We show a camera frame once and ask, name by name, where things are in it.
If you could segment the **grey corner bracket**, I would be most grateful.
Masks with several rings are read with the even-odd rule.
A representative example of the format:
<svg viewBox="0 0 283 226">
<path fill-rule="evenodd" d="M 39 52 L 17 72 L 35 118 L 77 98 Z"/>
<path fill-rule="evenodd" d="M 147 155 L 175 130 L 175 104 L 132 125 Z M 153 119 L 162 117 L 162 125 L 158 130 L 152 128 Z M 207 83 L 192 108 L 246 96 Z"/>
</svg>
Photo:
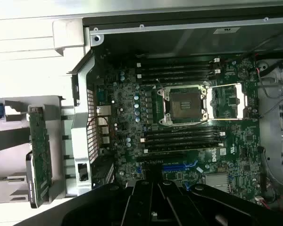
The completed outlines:
<svg viewBox="0 0 283 226">
<path fill-rule="evenodd" d="M 54 49 L 61 56 L 67 48 L 85 45 L 83 20 L 81 18 L 61 19 L 52 23 Z"/>
</svg>

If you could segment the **silver socket cover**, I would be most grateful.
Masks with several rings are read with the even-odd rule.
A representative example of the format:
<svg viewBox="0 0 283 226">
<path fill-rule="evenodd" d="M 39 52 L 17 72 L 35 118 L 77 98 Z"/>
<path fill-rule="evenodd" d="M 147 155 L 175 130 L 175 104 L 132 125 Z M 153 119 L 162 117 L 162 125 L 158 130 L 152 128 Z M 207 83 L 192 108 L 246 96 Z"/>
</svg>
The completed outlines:
<svg viewBox="0 0 283 226">
<path fill-rule="evenodd" d="M 242 120 L 248 106 L 247 95 L 241 83 L 218 85 L 206 88 L 206 110 L 209 120 Z"/>
</svg>

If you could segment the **open black PC case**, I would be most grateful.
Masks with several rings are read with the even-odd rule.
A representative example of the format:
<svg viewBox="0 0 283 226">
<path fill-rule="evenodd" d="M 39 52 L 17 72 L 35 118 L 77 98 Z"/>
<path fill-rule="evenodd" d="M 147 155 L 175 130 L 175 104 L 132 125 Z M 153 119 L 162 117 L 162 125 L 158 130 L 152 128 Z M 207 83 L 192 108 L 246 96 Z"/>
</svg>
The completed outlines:
<svg viewBox="0 0 283 226">
<path fill-rule="evenodd" d="M 110 58 L 220 56 L 256 65 L 261 192 L 255 203 L 283 212 L 283 0 L 193 11 L 134 11 L 83 19 L 90 50 L 72 71 L 71 129 L 78 193 L 117 182 L 114 157 L 100 153 L 96 84 Z"/>
</svg>

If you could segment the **grey parts rack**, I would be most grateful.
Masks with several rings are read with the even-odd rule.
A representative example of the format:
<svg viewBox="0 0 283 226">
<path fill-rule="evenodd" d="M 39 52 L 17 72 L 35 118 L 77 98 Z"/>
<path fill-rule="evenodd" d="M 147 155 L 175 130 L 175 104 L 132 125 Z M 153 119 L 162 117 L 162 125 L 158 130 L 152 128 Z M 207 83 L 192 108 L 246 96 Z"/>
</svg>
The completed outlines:
<svg viewBox="0 0 283 226">
<path fill-rule="evenodd" d="M 4 116 L 0 118 L 0 203 L 29 202 L 25 157 L 30 152 L 29 106 L 44 110 L 50 142 L 52 185 L 49 204 L 67 194 L 74 180 L 66 174 L 70 154 L 70 133 L 66 124 L 72 120 L 72 108 L 61 105 L 60 96 L 0 98 Z"/>
</svg>

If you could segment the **silver rear port block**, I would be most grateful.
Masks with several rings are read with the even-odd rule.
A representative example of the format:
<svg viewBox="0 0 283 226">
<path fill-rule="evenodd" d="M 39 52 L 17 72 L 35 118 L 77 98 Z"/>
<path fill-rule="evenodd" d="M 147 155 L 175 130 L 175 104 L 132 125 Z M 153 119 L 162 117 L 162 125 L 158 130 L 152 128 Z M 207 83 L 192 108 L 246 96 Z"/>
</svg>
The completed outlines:
<svg viewBox="0 0 283 226">
<path fill-rule="evenodd" d="M 111 115 L 111 106 L 102 105 L 97 107 L 97 120 L 100 129 L 101 142 L 104 145 L 110 143 L 109 116 Z"/>
</svg>

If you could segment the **green motherboard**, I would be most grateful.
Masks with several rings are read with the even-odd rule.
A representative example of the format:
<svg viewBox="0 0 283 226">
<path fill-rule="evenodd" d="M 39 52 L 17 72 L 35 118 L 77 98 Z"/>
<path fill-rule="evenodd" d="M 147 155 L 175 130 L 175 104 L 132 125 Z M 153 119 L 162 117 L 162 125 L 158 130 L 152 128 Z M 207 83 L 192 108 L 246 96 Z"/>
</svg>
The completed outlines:
<svg viewBox="0 0 283 226">
<path fill-rule="evenodd" d="M 219 76 L 211 81 L 192 81 L 182 83 L 142 84 L 137 82 L 137 74 L 174 71 L 200 70 L 163 70 L 136 72 L 135 64 L 144 61 L 209 61 L 219 58 L 219 63 L 211 64 L 221 70 Z M 122 186 L 139 179 L 157 176 L 164 180 L 173 180 L 188 189 L 196 183 L 205 184 L 207 174 L 227 174 L 230 194 L 255 202 L 261 192 L 260 157 L 257 148 L 260 145 L 258 85 L 256 65 L 252 60 L 244 59 L 227 63 L 220 56 L 172 57 L 147 59 L 145 57 L 110 58 L 101 66 L 100 82 L 96 84 L 97 107 L 111 106 L 109 116 L 110 143 L 104 145 L 100 138 L 97 117 L 90 121 L 99 131 L 98 141 L 101 154 L 114 157 L 116 181 Z M 157 90 L 168 86 L 203 85 L 213 87 L 241 83 L 243 93 L 247 95 L 248 106 L 243 111 L 242 120 L 216 121 L 208 120 L 192 126 L 168 127 L 158 123 L 157 102 L 161 96 Z M 163 129 L 184 129 L 198 127 L 223 127 L 226 135 L 185 138 L 155 139 L 145 143 L 220 140 L 224 147 L 207 148 L 167 153 L 143 153 L 145 143 L 140 138 L 157 138 L 165 136 L 182 136 L 209 134 L 218 132 L 177 132 L 144 136 L 146 131 Z M 163 172 L 163 166 L 195 165 L 187 171 Z"/>
</svg>

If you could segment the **CPU socket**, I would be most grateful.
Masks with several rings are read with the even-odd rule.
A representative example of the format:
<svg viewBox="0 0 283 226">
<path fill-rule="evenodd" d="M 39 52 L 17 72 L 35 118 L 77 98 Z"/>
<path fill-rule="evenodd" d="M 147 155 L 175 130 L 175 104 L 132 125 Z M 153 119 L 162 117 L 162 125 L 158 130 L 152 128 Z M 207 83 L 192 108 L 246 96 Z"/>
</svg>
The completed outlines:
<svg viewBox="0 0 283 226">
<path fill-rule="evenodd" d="M 163 126 L 192 126 L 209 120 L 203 85 L 168 86 L 157 90 L 157 95 L 161 96 L 158 123 Z"/>
</svg>

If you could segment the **blue expansion slot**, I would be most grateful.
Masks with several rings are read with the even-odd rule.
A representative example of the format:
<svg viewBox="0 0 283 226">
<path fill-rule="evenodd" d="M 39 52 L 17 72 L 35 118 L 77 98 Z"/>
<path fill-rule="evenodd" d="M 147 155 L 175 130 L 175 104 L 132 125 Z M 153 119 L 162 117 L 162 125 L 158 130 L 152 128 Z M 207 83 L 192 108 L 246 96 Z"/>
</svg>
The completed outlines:
<svg viewBox="0 0 283 226">
<path fill-rule="evenodd" d="M 187 171 L 194 167 L 195 165 L 184 165 L 184 164 L 169 165 L 169 166 L 163 166 L 162 171 L 163 172 Z"/>
</svg>

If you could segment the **black RAM slot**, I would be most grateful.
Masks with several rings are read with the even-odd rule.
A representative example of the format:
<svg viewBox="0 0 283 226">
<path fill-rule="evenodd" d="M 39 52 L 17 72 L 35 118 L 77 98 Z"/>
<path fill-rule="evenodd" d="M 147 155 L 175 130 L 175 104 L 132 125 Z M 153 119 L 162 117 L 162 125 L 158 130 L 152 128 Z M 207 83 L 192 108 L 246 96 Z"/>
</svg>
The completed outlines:
<svg viewBox="0 0 283 226">
<path fill-rule="evenodd" d="M 184 76 L 213 76 L 215 74 L 220 74 L 221 70 L 216 69 L 212 71 L 205 71 L 205 70 L 200 70 L 200 71 L 174 71 L 174 72 L 155 72 L 155 73 L 142 73 L 142 74 L 137 74 L 136 77 L 138 79 L 142 78 L 151 78 L 151 77 L 184 77 Z"/>
<path fill-rule="evenodd" d="M 167 153 L 167 152 L 178 152 L 178 151 L 189 151 L 207 148 L 224 147 L 224 144 L 204 144 L 204 145 L 182 145 L 182 146 L 159 146 L 159 147 L 145 147 L 143 153 Z"/>
<path fill-rule="evenodd" d="M 137 79 L 138 83 L 142 84 L 154 84 L 158 81 L 160 83 L 182 83 L 182 82 L 192 82 L 192 81 L 211 81 L 217 79 L 219 76 L 190 76 L 190 77 L 163 77 L 163 78 L 145 78 Z"/>
<path fill-rule="evenodd" d="M 220 140 L 196 140 L 196 141 L 176 141 L 176 142 L 156 142 L 156 143 L 145 143 L 145 147 L 173 147 L 173 146 L 210 146 L 210 145 L 223 145 L 224 142 Z"/>
<path fill-rule="evenodd" d="M 146 67 L 146 66 L 162 66 L 162 65 L 211 65 L 214 63 L 219 63 L 219 58 L 214 58 L 209 61 L 144 61 L 137 62 L 135 66 L 137 68 Z"/>
<path fill-rule="evenodd" d="M 218 132 L 218 133 L 209 133 L 209 134 L 195 134 L 195 135 L 182 135 L 182 136 L 165 136 L 165 137 L 157 137 L 157 138 L 140 138 L 141 143 L 148 142 L 150 140 L 155 140 L 155 139 L 185 139 L 185 138 L 200 138 L 200 137 L 211 137 L 211 136 L 220 136 L 223 137 L 225 136 L 225 132 Z"/>
<path fill-rule="evenodd" d="M 163 70 L 218 70 L 219 67 L 213 65 L 178 65 L 178 66 L 158 66 L 158 67 L 140 67 L 136 68 L 136 72 L 147 72 L 147 71 L 163 71 Z"/>
<path fill-rule="evenodd" d="M 223 131 L 223 127 L 198 127 L 198 128 L 184 128 L 184 129 L 163 129 L 156 131 L 146 131 L 144 136 L 154 135 L 154 134 L 166 134 L 166 133 L 177 133 L 177 132 L 220 132 Z"/>
</svg>

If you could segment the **silver heat sink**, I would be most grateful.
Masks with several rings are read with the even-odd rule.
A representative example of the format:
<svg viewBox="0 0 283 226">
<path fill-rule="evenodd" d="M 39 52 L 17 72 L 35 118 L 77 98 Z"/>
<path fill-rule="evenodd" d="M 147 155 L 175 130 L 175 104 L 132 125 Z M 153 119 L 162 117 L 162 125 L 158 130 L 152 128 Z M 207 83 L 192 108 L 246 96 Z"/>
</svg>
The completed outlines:
<svg viewBox="0 0 283 226">
<path fill-rule="evenodd" d="M 207 174 L 205 181 L 205 184 L 210 187 L 216 188 L 226 193 L 231 192 L 229 178 L 227 174 Z"/>
</svg>

